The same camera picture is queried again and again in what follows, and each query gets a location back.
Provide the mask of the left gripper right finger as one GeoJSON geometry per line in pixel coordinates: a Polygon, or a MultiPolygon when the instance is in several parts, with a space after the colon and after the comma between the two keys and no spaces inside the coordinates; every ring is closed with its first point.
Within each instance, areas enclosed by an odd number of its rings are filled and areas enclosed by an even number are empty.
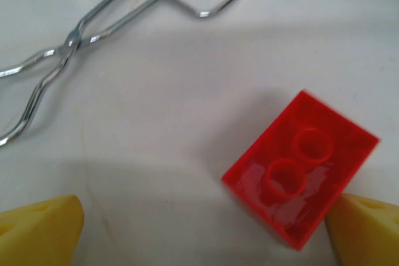
{"type": "Polygon", "coordinates": [[[342,194],[325,222],[340,266],[399,266],[399,206],[342,194]]]}

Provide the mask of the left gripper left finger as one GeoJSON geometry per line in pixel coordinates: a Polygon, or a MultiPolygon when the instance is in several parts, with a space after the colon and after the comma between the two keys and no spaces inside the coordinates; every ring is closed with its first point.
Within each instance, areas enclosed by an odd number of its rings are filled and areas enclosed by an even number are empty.
{"type": "Polygon", "coordinates": [[[75,195],[0,212],[0,266],[70,266],[83,226],[75,195]]]}

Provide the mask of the red lego brick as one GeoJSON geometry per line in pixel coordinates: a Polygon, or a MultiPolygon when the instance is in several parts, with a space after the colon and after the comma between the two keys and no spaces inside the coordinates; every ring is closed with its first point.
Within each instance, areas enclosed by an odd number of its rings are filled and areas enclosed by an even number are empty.
{"type": "Polygon", "coordinates": [[[379,141],[303,90],[221,180],[249,212],[300,250],[379,141]]]}

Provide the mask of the metal scissor tongs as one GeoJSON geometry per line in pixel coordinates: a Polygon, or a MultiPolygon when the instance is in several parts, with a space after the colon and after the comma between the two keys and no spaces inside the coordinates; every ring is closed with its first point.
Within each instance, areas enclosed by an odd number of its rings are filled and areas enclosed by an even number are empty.
{"type": "Polygon", "coordinates": [[[8,145],[16,138],[21,136],[29,128],[36,115],[37,109],[39,108],[45,92],[50,87],[50,85],[52,85],[67,69],[73,55],[75,55],[79,50],[98,44],[99,42],[102,42],[103,40],[116,34],[118,31],[122,30],[129,22],[137,18],[140,14],[144,13],[152,6],[162,1],[167,1],[175,5],[176,7],[187,13],[189,16],[198,19],[209,19],[217,16],[235,0],[223,0],[214,8],[206,11],[196,9],[194,6],[190,5],[187,2],[184,2],[183,0],[147,0],[141,3],[134,10],[130,11],[128,14],[124,15],[121,19],[117,20],[115,23],[106,27],[104,30],[94,35],[84,37],[84,31],[86,30],[87,26],[100,14],[100,12],[102,12],[106,7],[111,5],[111,3],[114,1],[115,0],[102,0],[95,7],[93,7],[79,20],[77,25],[69,32],[63,44],[58,45],[57,47],[45,48],[36,52],[35,54],[18,64],[12,65],[6,69],[0,69],[0,78],[5,78],[26,71],[33,66],[41,63],[43,60],[51,58],[55,55],[60,57],[59,62],[55,65],[55,67],[46,76],[40,79],[39,83],[34,87],[32,94],[27,102],[27,105],[16,125],[12,127],[8,132],[0,135],[0,147],[8,145]]]}

